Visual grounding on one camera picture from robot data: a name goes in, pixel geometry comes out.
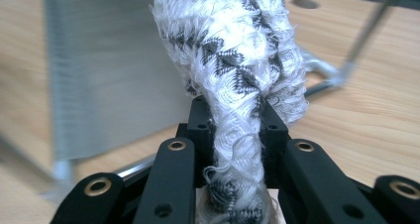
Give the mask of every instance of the knitted fabric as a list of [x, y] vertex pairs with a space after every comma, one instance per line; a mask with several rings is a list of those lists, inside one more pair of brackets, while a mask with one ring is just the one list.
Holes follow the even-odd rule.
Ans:
[[185, 88], [203, 94], [216, 127], [199, 223], [274, 223], [263, 183], [261, 112], [303, 116], [302, 57], [283, 0], [155, 0], [159, 34]]

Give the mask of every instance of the screw hole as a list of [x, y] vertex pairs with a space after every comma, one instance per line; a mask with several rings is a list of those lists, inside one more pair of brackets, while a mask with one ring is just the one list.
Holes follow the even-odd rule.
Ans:
[[389, 186], [393, 191], [409, 199], [420, 199], [420, 190], [415, 186], [399, 180], [392, 181]]
[[299, 142], [296, 144], [297, 149], [299, 149], [302, 152], [313, 152], [315, 151], [315, 148], [309, 144], [309, 143], [305, 143], [305, 142]]
[[111, 188], [111, 180], [106, 177], [99, 177], [91, 180], [84, 188], [84, 194], [88, 196], [99, 196]]
[[105, 185], [106, 185], [105, 182], [102, 182], [102, 181], [101, 182], [96, 182], [90, 187], [90, 189], [93, 190], [93, 191], [97, 191], [97, 190], [100, 190], [100, 189], [104, 188]]
[[186, 148], [186, 144], [184, 142], [172, 142], [167, 146], [172, 151], [180, 151]]
[[171, 213], [172, 213], [172, 207], [167, 203], [159, 204], [155, 208], [155, 215], [158, 216], [159, 218], [168, 217]]
[[356, 219], [363, 219], [364, 213], [355, 205], [344, 205], [343, 210], [346, 212], [347, 215], [356, 218]]

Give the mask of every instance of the wooden table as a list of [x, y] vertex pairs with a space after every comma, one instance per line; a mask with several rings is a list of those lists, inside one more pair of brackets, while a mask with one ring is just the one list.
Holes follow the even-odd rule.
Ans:
[[[296, 42], [331, 64], [342, 64], [373, 7], [362, 0], [314, 0], [319, 8], [303, 9], [285, 1]], [[20, 144], [33, 141], [21, 150], [48, 168], [52, 142], [42, 0], [0, 0], [0, 19], [0, 134]], [[392, 9], [349, 83], [311, 99], [291, 137], [318, 143], [348, 176], [363, 183], [372, 185], [383, 174], [420, 182], [419, 25], [419, 11]], [[174, 131], [171, 127], [82, 162], [79, 177], [152, 154]]]

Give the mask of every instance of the white fabric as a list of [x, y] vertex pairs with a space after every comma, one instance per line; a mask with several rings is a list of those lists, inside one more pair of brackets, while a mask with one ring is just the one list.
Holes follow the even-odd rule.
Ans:
[[263, 183], [265, 100], [286, 125], [303, 116], [302, 57], [283, 0], [155, 0], [160, 36], [187, 91], [216, 126], [199, 223], [275, 223]]

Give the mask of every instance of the metal frame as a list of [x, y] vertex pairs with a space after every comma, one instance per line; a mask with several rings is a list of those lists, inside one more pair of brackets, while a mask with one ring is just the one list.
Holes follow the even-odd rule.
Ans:
[[361, 52], [367, 45], [373, 31], [377, 29], [379, 22], [383, 19], [383, 16], [389, 9], [389, 6], [391, 6], [394, 1], [395, 0], [379, 0], [380, 3], [377, 4], [376, 8], [371, 13], [370, 19], [364, 29], [360, 31], [358, 38], [353, 43], [352, 48], [346, 56], [346, 60], [341, 68], [336, 68], [335, 66], [319, 59], [315, 55], [301, 48], [306, 71], [317, 72], [325, 77], [324, 81], [307, 89], [305, 93], [306, 97], [324, 91], [328, 88], [341, 87], [347, 83], [357, 66], [357, 59], [360, 57]]

